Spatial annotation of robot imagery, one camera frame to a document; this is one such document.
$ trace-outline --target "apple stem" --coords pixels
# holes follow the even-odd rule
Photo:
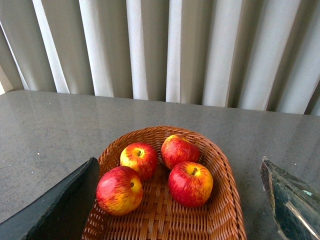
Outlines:
[[[198,169],[195,167],[195,168],[193,169],[193,172],[191,173],[191,175],[194,176],[194,175],[196,174],[197,170],[198,170]]]

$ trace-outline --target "gray countertop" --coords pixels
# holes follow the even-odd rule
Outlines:
[[[109,143],[138,129],[199,132],[229,160],[249,240],[281,240],[260,177],[262,157],[320,183],[320,117],[36,91],[0,96],[0,223]]]

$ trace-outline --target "white curtain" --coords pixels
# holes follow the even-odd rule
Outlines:
[[[3,92],[320,116],[320,0],[0,0],[0,26]]]

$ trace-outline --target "yellow-red apple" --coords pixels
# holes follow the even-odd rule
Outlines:
[[[178,163],[168,179],[172,198],[189,208],[200,207],[211,195],[214,180],[210,171],[203,165],[191,161]]]
[[[166,138],[161,146],[160,153],[163,163],[169,169],[181,162],[197,163],[200,157],[198,147],[178,134]]]
[[[135,210],[141,203],[143,187],[137,172],[128,166],[117,166],[107,171],[96,188],[100,208],[114,216]]]
[[[123,149],[120,165],[134,169],[142,181],[150,179],[157,169],[157,152],[146,142],[135,142]]]

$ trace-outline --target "wicker basket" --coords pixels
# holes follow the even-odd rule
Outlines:
[[[186,208],[175,202],[168,189],[170,171],[160,149],[172,134],[181,134],[200,150],[199,162],[213,176],[210,198],[202,207]],[[112,142],[99,157],[101,178],[120,165],[120,154],[129,144],[146,142],[158,154],[157,170],[144,181],[139,207],[124,216],[106,214],[95,200],[84,226],[83,240],[245,240],[240,198],[229,162],[220,148],[201,134],[173,126],[154,126],[127,133]]]

